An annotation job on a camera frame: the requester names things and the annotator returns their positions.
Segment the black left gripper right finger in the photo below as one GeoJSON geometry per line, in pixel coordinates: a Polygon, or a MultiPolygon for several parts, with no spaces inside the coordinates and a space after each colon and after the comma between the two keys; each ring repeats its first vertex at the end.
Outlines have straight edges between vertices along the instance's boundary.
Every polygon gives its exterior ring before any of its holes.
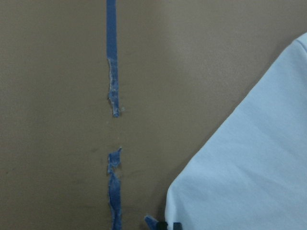
{"type": "Polygon", "coordinates": [[[182,224],[180,222],[174,222],[173,230],[182,230],[182,224]]]}

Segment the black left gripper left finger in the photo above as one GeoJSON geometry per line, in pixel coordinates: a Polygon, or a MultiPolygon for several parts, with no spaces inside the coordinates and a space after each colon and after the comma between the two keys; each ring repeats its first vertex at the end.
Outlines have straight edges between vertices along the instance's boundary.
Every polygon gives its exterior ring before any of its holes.
{"type": "Polygon", "coordinates": [[[157,222],[156,230],[167,230],[167,222],[164,221],[157,222]]]}

